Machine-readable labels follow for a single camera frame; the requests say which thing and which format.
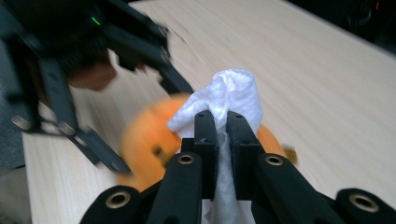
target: dark background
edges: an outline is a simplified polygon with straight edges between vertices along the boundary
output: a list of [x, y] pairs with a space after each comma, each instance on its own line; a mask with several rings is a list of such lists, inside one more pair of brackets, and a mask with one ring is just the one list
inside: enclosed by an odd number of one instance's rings
[[289, 0], [289, 2], [396, 54], [396, 0]]

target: floor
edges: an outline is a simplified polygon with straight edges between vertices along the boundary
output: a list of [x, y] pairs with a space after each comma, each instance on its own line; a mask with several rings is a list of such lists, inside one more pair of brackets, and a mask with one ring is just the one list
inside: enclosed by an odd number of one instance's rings
[[10, 114], [0, 87], [0, 224], [27, 224], [32, 221], [21, 132], [9, 122]]
[[[366, 39], [368, 42], [396, 55], [396, 10], [384, 12], [380, 10], [381, 16], [372, 17], [367, 24], [352, 31], [347, 25], [347, 16], [351, 9], [358, 3], [373, 2], [372, 0], [287, 0], [295, 6], [312, 13], [325, 21], [339, 26], [352, 34]], [[387, 7], [396, 7], [396, 3], [387, 3]]]

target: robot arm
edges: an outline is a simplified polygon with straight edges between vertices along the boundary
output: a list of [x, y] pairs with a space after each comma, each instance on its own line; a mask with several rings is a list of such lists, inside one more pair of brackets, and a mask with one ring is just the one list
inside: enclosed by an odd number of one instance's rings
[[[333, 200], [315, 191], [288, 159], [262, 149], [242, 115], [228, 112], [226, 132], [236, 200], [251, 201], [255, 223], [396, 223], [396, 211], [370, 192], [342, 189]], [[142, 192], [105, 190], [80, 223], [201, 223], [202, 199], [215, 196], [218, 154], [213, 117], [202, 111], [163, 180]]]
[[[78, 127], [67, 73], [86, 55], [113, 49], [126, 69], [143, 63], [158, 70], [168, 93], [193, 92], [170, 63], [167, 29], [125, 1], [9, 0], [0, 4], [0, 23], [0, 79], [14, 114], [9, 119], [27, 133], [45, 133], [41, 123], [53, 124], [92, 163], [101, 161], [113, 172], [129, 173], [130, 169], [97, 133]], [[41, 90], [29, 74], [27, 58], [39, 64], [56, 120], [43, 120], [38, 113]]]

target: metal bolt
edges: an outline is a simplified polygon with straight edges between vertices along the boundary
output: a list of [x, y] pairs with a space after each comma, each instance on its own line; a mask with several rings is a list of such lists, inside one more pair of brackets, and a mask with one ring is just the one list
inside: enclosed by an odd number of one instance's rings
[[75, 133], [74, 128], [70, 127], [66, 122], [59, 122], [58, 128], [66, 135], [73, 135]]
[[12, 117], [11, 121], [25, 131], [29, 130], [32, 127], [32, 124], [29, 121], [19, 115]]

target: light wood surface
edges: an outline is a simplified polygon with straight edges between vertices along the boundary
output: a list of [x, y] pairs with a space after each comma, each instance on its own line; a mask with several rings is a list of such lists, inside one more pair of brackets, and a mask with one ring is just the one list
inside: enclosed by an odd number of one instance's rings
[[[280, 0], [132, 6], [168, 26], [173, 64], [196, 90], [222, 69], [255, 74], [263, 123], [295, 147], [298, 169], [318, 191], [333, 198], [356, 187], [396, 207], [394, 56]], [[128, 120], [166, 97], [151, 72], [118, 71], [103, 92], [73, 90], [81, 124], [115, 149]], [[78, 223], [115, 185], [65, 139], [25, 134], [23, 143], [34, 223]]]

